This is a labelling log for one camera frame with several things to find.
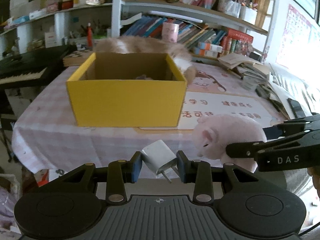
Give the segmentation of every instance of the plush pig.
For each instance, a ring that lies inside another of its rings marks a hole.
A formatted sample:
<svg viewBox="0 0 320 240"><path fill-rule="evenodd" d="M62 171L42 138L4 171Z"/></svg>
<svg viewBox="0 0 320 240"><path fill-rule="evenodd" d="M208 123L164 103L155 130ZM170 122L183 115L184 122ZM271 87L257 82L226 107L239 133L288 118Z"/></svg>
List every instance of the plush pig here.
<svg viewBox="0 0 320 240"><path fill-rule="evenodd" d="M200 117L192 133L192 139L199 150L199 157L220 159L221 164L234 163L254 172L257 163L253 159L231 159L226 147L231 143L267 141L262 126L254 119L241 115L217 114Z"/></svg>

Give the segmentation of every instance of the tablecloth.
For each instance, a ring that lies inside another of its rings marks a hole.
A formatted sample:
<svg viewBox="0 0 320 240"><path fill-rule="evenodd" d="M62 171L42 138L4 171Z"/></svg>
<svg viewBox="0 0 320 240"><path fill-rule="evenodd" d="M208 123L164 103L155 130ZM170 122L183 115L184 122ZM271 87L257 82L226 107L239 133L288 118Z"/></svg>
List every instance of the tablecloth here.
<svg viewBox="0 0 320 240"><path fill-rule="evenodd" d="M199 70L188 91L228 93L258 97L243 89L239 77L211 65L194 63ZM15 123L12 147L21 163L36 173L41 169L70 171L84 163L92 162L97 167L110 162L129 160L135 151L162 139L175 153L183 150L189 159L197 159L190 130L142 130L140 128L95 128L77 127L66 90L65 82L77 69L67 68L30 104ZM268 101L263 105L283 121ZM220 166L220 161L208 161ZM155 178L143 166L140 178Z"/></svg>

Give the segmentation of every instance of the pink mug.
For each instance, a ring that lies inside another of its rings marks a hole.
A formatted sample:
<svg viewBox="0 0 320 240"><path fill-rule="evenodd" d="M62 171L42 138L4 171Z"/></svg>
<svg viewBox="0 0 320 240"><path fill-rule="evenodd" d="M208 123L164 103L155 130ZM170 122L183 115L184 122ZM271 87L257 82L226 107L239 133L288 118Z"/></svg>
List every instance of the pink mug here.
<svg viewBox="0 0 320 240"><path fill-rule="evenodd" d="M177 42L179 24L166 23L162 24L162 40L168 42Z"/></svg>

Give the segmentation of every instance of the open cardboard box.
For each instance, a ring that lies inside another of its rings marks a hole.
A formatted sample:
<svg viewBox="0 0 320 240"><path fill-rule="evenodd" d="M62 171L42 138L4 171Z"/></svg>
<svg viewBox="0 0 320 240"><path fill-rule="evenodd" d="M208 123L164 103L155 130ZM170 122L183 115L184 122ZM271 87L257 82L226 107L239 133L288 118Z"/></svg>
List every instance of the open cardboard box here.
<svg viewBox="0 0 320 240"><path fill-rule="evenodd" d="M67 89L78 126L175 127L187 81L167 54L96 52Z"/></svg>

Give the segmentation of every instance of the smartphone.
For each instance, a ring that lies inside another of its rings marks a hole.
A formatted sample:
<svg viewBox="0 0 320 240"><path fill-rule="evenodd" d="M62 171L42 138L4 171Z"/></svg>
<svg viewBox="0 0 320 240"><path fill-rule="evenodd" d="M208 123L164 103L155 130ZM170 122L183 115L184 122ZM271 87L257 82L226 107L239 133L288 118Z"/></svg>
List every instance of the smartphone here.
<svg viewBox="0 0 320 240"><path fill-rule="evenodd" d="M295 118L306 117L306 115L303 112L303 109L298 101L293 100L291 98L288 98L288 103L289 103L289 106L290 106Z"/></svg>

